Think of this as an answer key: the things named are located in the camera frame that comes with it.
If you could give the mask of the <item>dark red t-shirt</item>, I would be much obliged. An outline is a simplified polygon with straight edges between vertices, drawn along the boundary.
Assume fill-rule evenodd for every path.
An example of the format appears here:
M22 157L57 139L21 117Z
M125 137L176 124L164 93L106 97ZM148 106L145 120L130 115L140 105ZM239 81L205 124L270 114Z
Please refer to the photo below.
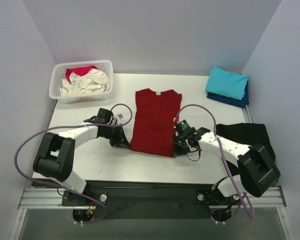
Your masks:
M181 108L182 94L174 90L135 92L136 114L130 142L135 152L172 158L174 118Z

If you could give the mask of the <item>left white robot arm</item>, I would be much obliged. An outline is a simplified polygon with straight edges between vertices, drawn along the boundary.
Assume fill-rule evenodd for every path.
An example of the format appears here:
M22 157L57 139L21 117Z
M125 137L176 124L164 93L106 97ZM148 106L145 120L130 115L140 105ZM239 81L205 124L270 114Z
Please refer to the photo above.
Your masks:
M83 121L83 126L60 133L43 135L33 162L33 171L50 178L68 190L80 206L91 201L86 180L73 170L75 149L97 138L109 140L113 148L130 149L123 127L111 110L100 108L97 115Z

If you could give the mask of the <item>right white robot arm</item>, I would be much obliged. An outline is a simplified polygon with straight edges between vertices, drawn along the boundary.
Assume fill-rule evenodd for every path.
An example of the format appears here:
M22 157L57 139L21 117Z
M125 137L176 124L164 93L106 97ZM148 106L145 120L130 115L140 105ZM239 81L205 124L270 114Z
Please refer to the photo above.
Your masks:
M216 184L211 192L212 200L223 204L229 197L240 193L249 193L261 197L268 188L280 178L281 173L265 146L241 144L216 135L207 128L195 129L186 120L174 123L173 153L176 156L187 155L195 149L232 163L238 168L238 174L228 176Z

